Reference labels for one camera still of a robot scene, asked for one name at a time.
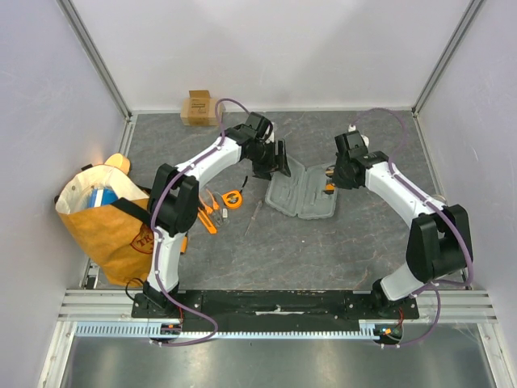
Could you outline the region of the grey plastic tool case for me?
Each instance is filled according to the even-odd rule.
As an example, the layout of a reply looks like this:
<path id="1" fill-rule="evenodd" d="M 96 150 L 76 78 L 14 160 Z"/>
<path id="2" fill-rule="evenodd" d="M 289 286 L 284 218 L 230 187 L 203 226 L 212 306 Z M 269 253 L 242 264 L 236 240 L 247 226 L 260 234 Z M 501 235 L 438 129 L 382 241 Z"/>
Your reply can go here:
<path id="1" fill-rule="evenodd" d="M 326 170 L 330 165 L 323 163 L 305 167 L 290 156 L 287 160 L 291 176 L 279 172 L 273 174 L 267 188 L 266 203 L 289 217 L 305 220 L 333 217 L 338 193 L 325 193 Z"/>

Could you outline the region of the orange pliers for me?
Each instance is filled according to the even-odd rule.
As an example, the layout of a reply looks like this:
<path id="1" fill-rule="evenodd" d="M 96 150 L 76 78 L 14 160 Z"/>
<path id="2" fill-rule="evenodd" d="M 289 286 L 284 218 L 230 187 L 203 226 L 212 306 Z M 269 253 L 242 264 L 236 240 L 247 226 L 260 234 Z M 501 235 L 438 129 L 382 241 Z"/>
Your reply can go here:
<path id="1" fill-rule="evenodd" d="M 203 203 L 206 214 L 216 226 L 222 226 L 225 222 L 223 217 L 223 209 L 216 199 L 215 195 L 207 188 L 204 188 L 200 194 L 200 200 Z"/>

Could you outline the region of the orange utility knife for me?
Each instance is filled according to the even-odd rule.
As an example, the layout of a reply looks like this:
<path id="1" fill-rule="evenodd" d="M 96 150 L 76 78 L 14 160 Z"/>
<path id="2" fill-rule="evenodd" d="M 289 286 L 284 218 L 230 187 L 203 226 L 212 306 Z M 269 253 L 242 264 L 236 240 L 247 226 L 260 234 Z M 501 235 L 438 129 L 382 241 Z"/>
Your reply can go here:
<path id="1" fill-rule="evenodd" d="M 204 210 L 199 209 L 197 217 L 210 234 L 217 234 L 217 227 L 212 222 L 210 216 Z"/>

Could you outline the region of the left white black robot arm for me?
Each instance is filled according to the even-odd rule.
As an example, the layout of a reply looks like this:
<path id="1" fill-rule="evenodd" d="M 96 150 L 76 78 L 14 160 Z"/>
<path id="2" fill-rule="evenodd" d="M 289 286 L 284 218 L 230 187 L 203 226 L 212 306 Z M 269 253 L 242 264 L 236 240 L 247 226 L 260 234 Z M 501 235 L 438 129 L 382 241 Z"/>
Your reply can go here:
<path id="1" fill-rule="evenodd" d="M 149 307 L 158 316 L 170 317 L 177 310 L 173 292 L 179 285 L 179 258 L 184 237 L 197 219 L 200 190 L 243 159 L 251 161 L 256 178 L 270 180 L 275 172 L 291 175 L 285 142 L 269 142 L 270 135 L 272 122 L 252 112 L 245 123 L 225 129 L 193 158 L 175 167 L 163 164 L 158 168 L 148 202 L 153 258 L 143 286 Z"/>

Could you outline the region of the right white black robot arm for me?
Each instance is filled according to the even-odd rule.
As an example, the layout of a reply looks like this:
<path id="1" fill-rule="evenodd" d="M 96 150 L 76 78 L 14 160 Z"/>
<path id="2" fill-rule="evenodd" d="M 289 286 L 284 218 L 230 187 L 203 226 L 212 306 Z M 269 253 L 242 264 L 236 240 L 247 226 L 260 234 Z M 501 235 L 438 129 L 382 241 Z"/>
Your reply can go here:
<path id="1" fill-rule="evenodd" d="M 409 181 L 393 160 L 381 151 L 368 149 L 358 131 L 334 139 L 337 153 L 330 182 L 341 189 L 366 188 L 385 201 L 407 224 L 406 261 L 372 286 L 370 308 L 388 318 L 399 302 L 443 282 L 448 275 L 465 270 L 464 286 L 473 278 L 469 215 L 461 205 L 447 206 Z"/>

